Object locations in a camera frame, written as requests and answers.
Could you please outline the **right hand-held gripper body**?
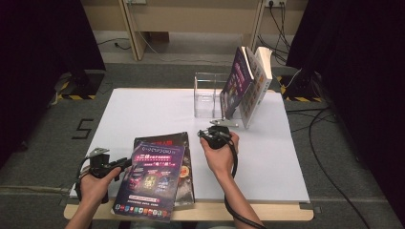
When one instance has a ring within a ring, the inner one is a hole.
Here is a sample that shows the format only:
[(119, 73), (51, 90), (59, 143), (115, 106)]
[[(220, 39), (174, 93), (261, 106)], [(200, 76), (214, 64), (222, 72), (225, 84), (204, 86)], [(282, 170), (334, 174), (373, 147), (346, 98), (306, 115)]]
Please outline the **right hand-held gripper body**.
[(212, 149), (220, 149), (228, 143), (231, 139), (229, 127), (239, 127), (237, 123), (223, 118), (211, 120), (210, 123), (211, 126), (205, 129), (208, 131), (208, 134), (204, 136), (203, 139), (207, 141), (209, 147)]

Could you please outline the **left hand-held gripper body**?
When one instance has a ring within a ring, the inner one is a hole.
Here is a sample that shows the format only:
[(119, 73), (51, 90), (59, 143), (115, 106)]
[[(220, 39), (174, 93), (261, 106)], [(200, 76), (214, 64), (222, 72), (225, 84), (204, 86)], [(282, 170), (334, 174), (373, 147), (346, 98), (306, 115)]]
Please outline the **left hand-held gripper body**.
[(107, 149), (95, 148), (89, 153), (88, 158), (90, 159), (90, 174), (99, 180), (104, 179), (111, 171), (119, 168), (112, 164), (113, 161), (109, 161), (110, 156)]

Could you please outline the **purple cover book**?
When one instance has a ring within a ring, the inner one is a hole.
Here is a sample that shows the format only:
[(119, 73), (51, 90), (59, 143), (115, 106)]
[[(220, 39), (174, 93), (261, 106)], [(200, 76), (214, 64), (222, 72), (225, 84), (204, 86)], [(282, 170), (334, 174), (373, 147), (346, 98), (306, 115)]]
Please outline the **purple cover book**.
[(112, 213), (137, 219), (169, 222), (185, 148), (140, 142), (132, 166), (119, 187)]
[(220, 93), (222, 117), (230, 119), (242, 98), (246, 94), (253, 75), (250, 69), (249, 56), (252, 51), (249, 47), (236, 49), (231, 72)]

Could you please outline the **clear acrylic book rack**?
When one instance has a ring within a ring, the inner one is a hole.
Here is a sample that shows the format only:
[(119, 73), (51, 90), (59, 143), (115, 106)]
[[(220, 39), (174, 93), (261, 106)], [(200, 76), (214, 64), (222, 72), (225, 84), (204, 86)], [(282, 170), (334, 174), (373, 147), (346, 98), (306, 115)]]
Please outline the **clear acrylic book rack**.
[(194, 116), (198, 118), (223, 118), (220, 93), (229, 73), (195, 73)]

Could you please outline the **black red cover book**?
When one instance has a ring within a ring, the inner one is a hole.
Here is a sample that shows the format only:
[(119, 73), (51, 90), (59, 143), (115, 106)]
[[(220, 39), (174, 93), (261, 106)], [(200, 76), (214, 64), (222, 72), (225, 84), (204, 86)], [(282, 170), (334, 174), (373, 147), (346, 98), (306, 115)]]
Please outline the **black red cover book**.
[(175, 206), (186, 206), (195, 203), (194, 184), (192, 176), (191, 154), (189, 149), (188, 133), (176, 133), (170, 135), (152, 135), (136, 137), (134, 146), (141, 142), (148, 142), (163, 145), (176, 145), (184, 147), (184, 155), (181, 164), (181, 174), (179, 177), (178, 190), (176, 193)]

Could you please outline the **white picture grid book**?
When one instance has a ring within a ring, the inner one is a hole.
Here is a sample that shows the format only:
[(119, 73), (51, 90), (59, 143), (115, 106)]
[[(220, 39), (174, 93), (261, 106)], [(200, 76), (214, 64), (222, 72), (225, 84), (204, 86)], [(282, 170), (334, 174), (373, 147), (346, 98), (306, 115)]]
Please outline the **white picture grid book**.
[(244, 95), (239, 109), (244, 127), (248, 129), (272, 81), (270, 65), (272, 50), (267, 47), (258, 47), (256, 52), (252, 52), (250, 48), (246, 48), (245, 52), (253, 82)]

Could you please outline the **person's right hand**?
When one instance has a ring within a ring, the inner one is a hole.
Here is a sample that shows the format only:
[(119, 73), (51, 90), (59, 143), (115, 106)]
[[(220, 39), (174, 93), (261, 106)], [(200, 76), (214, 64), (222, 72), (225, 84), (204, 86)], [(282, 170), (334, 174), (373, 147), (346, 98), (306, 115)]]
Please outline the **person's right hand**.
[(219, 177), (232, 177), (231, 170), (233, 168), (233, 154), (228, 145), (224, 145), (220, 149), (211, 149), (208, 142), (200, 139), (202, 149), (204, 151), (206, 161), (210, 170), (214, 173), (216, 178)]

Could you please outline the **person's left hand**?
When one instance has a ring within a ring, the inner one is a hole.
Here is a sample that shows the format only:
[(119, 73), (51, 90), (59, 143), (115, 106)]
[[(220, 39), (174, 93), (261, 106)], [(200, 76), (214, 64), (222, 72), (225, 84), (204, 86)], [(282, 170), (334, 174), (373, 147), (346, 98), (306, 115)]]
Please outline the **person's left hand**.
[(97, 178), (91, 174), (85, 175), (80, 182), (81, 201), (79, 207), (96, 209), (107, 194), (110, 183), (120, 172), (121, 169), (117, 167), (103, 178)]

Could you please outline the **white table sheet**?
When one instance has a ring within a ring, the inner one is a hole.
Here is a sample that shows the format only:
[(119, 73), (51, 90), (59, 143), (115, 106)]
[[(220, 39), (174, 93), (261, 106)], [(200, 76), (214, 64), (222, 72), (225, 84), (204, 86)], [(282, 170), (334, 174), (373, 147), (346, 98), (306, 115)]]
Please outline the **white table sheet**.
[[(194, 95), (188, 90), (115, 89), (89, 149), (109, 150), (110, 159), (132, 154), (134, 139), (187, 132), (194, 195), (198, 201), (220, 200), (223, 191), (209, 170), (197, 132), (210, 126), (194, 116)], [(240, 137), (235, 176), (245, 197), (257, 202), (308, 202), (309, 194), (290, 133), (282, 97), (268, 93), (249, 128)]]

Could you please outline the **black stand base striped tape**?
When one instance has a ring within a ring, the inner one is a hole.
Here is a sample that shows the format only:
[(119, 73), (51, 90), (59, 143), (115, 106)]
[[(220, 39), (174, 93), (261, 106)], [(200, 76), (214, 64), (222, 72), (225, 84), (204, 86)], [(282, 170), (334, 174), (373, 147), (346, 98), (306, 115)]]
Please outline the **black stand base striped tape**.
[(85, 73), (76, 77), (65, 73), (59, 78), (61, 88), (57, 92), (58, 99), (93, 100), (104, 78), (103, 73)]
[(318, 89), (315, 73), (279, 75), (276, 77), (282, 98), (287, 101), (321, 102), (321, 92)]

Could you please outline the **beige wooden desk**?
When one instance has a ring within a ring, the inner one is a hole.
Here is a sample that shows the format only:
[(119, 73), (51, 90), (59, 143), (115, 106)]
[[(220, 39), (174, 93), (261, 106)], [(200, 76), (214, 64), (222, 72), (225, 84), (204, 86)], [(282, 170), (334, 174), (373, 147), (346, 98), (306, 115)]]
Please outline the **beige wooden desk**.
[(253, 48), (260, 34), (297, 32), (309, 0), (265, 8), (265, 0), (80, 0), (95, 31), (125, 31), (132, 57), (140, 61), (149, 31), (234, 33)]

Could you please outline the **black curtain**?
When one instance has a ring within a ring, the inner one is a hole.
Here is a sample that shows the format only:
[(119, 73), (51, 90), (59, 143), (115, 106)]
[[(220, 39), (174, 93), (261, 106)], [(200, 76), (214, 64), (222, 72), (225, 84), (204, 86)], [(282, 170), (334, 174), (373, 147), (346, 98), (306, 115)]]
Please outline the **black curtain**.
[(80, 0), (0, 0), (0, 168), (30, 135), (63, 73), (104, 68)]
[(308, 0), (288, 65), (318, 72), (405, 226), (405, 0)]

